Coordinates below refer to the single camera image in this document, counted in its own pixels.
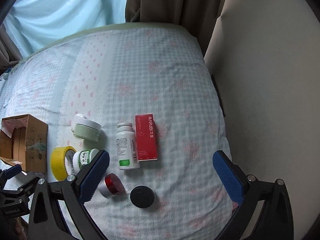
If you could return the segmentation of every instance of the metal screw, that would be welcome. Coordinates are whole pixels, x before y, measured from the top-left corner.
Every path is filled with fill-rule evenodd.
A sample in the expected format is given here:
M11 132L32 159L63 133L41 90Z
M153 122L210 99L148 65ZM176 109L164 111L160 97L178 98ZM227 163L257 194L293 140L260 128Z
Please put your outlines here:
M256 177L253 176L253 175L248 175L247 178L248 178L249 181L255 181L256 180Z
M40 184L40 185L44 184L44 182L45 182L45 179L43 179L43 178L38 180L38 184Z
M284 181L282 179L277 179L277 183L282 186L284 184Z
M67 181L74 181L75 178L76 178L76 176L73 175L73 174L71 174L71 175L69 175L69 176L67 177Z

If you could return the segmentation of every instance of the cardboard box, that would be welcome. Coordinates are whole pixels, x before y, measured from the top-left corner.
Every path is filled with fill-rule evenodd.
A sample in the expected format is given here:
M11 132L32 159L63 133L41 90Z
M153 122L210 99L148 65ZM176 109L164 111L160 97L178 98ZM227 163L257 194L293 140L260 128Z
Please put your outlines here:
M156 127L152 114L136 115L136 136L138 160L157 160Z
M46 172L48 125L31 114L2 119L0 159L24 171Z

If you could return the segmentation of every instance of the brown curtain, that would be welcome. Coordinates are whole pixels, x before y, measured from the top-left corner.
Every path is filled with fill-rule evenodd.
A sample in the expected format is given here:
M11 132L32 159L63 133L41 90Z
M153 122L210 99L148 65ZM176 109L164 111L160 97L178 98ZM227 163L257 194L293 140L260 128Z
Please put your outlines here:
M17 46L10 39L4 24L0 26L0 73L9 66L16 65L22 59Z
M204 55L216 23L220 0L127 0L126 22L163 22L185 27Z

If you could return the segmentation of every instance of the supplement bottle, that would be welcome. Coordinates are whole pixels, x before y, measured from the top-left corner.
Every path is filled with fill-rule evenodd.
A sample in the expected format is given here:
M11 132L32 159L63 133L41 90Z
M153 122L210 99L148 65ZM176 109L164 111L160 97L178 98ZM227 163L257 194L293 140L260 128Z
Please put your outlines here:
M116 150L118 167L120 170L133 170L140 167L137 159L136 134L132 123L122 122L117 124Z
M77 175L78 172L81 170L81 168L84 165L89 164L98 152L99 152L98 149L91 149L91 150L76 152L72 158L73 167L74 167L73 174Z

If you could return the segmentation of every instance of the red box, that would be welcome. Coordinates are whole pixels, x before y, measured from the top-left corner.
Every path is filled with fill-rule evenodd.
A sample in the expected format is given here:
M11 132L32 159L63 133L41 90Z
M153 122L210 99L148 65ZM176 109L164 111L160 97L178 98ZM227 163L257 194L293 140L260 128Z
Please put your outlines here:
M138 160L157 160L156 126L152 114L136 115L136 135Z

